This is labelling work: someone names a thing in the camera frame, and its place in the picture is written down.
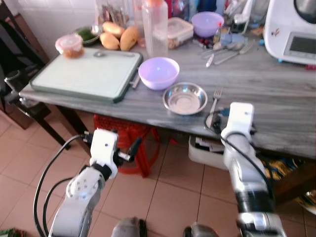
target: red plastic crate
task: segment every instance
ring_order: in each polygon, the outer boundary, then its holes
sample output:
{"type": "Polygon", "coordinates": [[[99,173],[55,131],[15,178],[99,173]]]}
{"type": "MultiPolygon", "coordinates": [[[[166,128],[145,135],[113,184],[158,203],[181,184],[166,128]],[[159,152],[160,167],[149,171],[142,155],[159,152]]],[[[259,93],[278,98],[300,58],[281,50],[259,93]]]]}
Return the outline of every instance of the red plastic crate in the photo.
{"type": "Polygon", "coordinates": [[[94,115],[94,127],[102,128],[106,130],[115,129],[118,132],[118,147],[121,150],[127,150],[133,144],[137,137],[141,137],[143,140],[151,131],[154,139],[157,142],[156,151],[151,160],[148,160],[144,143],[140,145],[138,153],[135,157],[135,162],[137,164],[136,168],[119,168],[119,172],[125,174],[135,174],[141,173],[145,178],[150,174],[150,167],[155,163],[158,158],[160,149],[160,137],[156,129],[150,128],[145,125],[139,125],[128,121],[122,121],[115,118],[94,115]]]}

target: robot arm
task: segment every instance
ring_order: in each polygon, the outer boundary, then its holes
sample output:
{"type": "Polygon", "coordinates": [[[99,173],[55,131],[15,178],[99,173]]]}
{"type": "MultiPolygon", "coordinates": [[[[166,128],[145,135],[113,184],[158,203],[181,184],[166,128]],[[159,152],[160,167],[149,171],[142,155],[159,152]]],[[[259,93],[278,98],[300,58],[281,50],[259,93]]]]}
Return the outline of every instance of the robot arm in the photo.
{"type": "Polygon", "coordinates": [[[250,145],[253,106],[233,102],[226,128],[222,131],[225,145],[224,163],[231,176],[238,202],[237,226],[243,237],[286,237],[281,220],[274,214],[274,201],[258,170],[231,145],[247,155],[265,174],[264,166],[256,158],[250,145]]]}
{"type": "Polygon", "coordinates": [[[55,216],[50,237],[86,237],[92,211],[108,179],[113,179],[118,166],[132,162],[141,144],[138,138],[128,154],[117,149],[118,135],[97,129],[93,133],[90,167],[74,177],[66,187],[66,197],[55,216]]]}

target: metal bowl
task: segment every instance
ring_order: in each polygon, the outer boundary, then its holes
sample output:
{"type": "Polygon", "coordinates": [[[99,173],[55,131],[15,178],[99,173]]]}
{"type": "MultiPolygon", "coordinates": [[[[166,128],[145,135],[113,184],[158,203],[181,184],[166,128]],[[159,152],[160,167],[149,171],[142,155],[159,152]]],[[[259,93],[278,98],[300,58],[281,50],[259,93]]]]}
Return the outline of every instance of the metal bowl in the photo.
{"type": "Polygon", "coordinates": [[[91,45],[95,44],[99,40],[100,35],[103,32],[103,28],[102,28],[102,25],[85,26],[85,27],[81,27],[81,28],[76,29],[74,31],[74,33],[78,33],[79,31],[86,30],[86,29],[90,30],[91,33],[93,35],[95,35],[95,37],[92,38],[92,39],[83,41],[82,45],[83,46],[91,46],[91,45]]]}
{"type": "Polygon", "coordinates": [[[196,114],[207,104],[206,92],[190,82],[172,85],[163,93],[162,99],[167,109],[179,115],[196,114]]]}

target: cutting board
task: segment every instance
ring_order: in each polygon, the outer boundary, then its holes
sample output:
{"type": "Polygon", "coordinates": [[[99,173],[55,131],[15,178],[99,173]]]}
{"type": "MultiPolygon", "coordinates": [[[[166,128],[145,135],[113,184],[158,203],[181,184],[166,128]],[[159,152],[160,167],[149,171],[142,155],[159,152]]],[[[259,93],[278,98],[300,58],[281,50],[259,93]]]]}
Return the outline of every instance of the cutting board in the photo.
{"type": "Polygon", "coordinates": [[[143,61],[140,53],[85,48],[76,59],[57,56],[31,81],[34,90],[118,102],[143,61]]]}

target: table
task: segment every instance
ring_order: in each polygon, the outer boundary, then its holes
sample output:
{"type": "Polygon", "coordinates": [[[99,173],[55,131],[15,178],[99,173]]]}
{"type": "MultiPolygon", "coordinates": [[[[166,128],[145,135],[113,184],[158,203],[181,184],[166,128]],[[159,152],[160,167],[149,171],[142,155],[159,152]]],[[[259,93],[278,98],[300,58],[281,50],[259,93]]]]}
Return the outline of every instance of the table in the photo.
{"type": "MultiPolygon", "coordinates": [[[[146,58],[143,48],[134,47],[146,58]]],[[[254,105],[254,124],[257,133],[254,144],[262,152],[301,158],[306,164],[276,184],[276,201],[293,199],[315,189],[316,170],[316,73],[301,65],[278,63],[256,42],[246,54],[221,65],[205,67],[198,52],[201,48],[188,43],[169,51],[169,57],[180,65],[177,82],[200,85],[209,98],[199,114],[180,116],[168,111],[162,103],[162,91],[152,91],[142,83],[129,89],[123,101],[110,104],[89,99],[34,91],[29,85],[22,97],[48,104],[71,134],[82,133],[83,123],[73,110],[82,110],[124,119],[154,127],[176,130],[200,137],[218,139],[204,129],[203,120],[212,105],[217,85],[224,87],[222,104],[233,101],[254,105]]]]}

